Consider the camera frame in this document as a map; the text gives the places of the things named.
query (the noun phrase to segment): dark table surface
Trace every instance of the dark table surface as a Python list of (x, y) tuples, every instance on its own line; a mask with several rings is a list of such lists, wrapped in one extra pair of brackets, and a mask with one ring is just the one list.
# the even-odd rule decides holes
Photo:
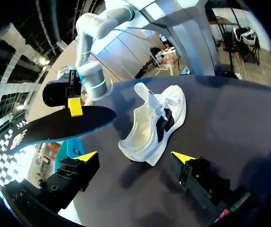
[[(133, 110), (144, 102), (134, 85), (154, 93), (179, 85), (187, 100), (184, 125), (176, 130), (155, 167), (131, 163), (119, 150), (133, 125)], [(74, 204), (88, 227), (196, 227), (208, 213), (184, 193), (169, 167), (171, 151), (204, 157), (231, 188), (239, 185), (265, 201), (271, 191), (271, 88), (205, 76), (138, 79), (114, 84), (96, 105), (117, 113), (115, 122), (83, 137), (86, 152), (98, 151), (101, 167)]]

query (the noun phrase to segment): shoe tongue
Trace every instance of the shoe tongue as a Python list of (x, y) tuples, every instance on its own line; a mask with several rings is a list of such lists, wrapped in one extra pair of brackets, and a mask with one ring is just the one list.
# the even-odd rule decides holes
[(135, 85), (135, 92), (153, 109), (158, 109), (161, 106), (158, 98), (149, 90), (143, 83)]

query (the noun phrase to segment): black stripe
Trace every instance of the black stripe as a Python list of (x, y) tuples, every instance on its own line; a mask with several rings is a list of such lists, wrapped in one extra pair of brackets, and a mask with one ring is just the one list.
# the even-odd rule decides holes
[(162, 116), (159, 118), (159, 120), (156, 123), (156, 131), (158, 133), (158, 142), (161, 142), (161, 140), (164, 137), (164, 131), (169, 131), (169, 129), (174, 125), (174, 119), (172, 117), (172, 112), (170, 109), (164, 109), (166, 117), (168, 119), (165, 120)]

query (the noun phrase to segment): red label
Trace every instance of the red label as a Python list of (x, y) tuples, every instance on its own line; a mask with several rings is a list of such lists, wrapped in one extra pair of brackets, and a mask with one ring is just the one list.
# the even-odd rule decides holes
[(217, 218), (214, 222), (217, 222), (218, 220), (220, 220), (220, 219), (223, 218), (224, 216), (228, 215), (229, 213), (231, 213), (230, 210), (224, 209), (224, 210), (222, 211), (222, 213), (220, 213), (220, 215), (218, 216), (218, 218)]

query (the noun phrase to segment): black insole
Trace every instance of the black insole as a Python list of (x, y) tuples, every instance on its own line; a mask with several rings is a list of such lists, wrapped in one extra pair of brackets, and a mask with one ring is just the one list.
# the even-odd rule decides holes
[(113, 122), (116, 113), (103, 106), (83, 106), (83, 116), (71, 117), (69, 109), (62, 109), (30, 122), (13, 131), (9, 140), (9, 154), (36, 143), (56, 142), (78, 137)]

